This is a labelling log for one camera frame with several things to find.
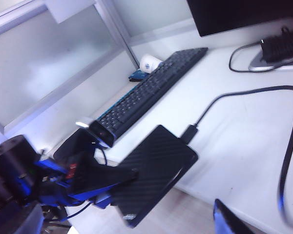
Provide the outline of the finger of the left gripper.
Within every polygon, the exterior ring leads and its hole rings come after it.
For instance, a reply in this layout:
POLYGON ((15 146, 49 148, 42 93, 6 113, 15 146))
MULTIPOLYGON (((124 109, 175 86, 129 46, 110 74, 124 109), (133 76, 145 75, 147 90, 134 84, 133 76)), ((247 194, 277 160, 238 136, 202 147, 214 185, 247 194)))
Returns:
POLYGON ((83 192, 79 194, 68 193, 68 196, 78 201, 92 201, 93 205, 100 209, 105 209, 112 202, 110 190, 112 186, 103 187, 101 189, 83 192))
POLYGON ((110 189, 137 178, 137 169, 99 165, 94 169, 94 188, 110 189))

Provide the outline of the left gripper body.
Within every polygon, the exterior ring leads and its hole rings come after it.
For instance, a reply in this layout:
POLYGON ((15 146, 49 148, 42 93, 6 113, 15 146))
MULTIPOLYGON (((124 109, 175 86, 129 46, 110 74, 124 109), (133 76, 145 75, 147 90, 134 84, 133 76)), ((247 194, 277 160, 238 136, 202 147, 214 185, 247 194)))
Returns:
POLYGON ((82 188, 89 182, 78 181, 77 173, 91 165, 98 165, 94 159, 96 139, 86 130, 78 129, 53 154, 36 162, 47 178, 39 186, 39 201, 48 206, 77 206, 94 196, 88 188, 82 188))

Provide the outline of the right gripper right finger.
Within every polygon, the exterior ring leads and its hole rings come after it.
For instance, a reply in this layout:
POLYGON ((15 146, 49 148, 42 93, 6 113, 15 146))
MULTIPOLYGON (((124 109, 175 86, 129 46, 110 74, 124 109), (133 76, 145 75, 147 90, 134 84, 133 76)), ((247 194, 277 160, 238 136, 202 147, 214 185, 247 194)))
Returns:
POLYGON ((253 234, 253 231, 219 199, 214 201, 213 219, 216 234, 253 234))

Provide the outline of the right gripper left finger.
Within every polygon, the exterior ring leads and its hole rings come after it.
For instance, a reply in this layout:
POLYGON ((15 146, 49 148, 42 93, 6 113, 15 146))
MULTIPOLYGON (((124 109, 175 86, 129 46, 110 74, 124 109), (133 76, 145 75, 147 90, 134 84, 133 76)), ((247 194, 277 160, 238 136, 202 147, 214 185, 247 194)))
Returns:
POLYGON ((42 229, 44 216, 39 204, 35 205, 22 226, 22 234, 39 234, 42 229))

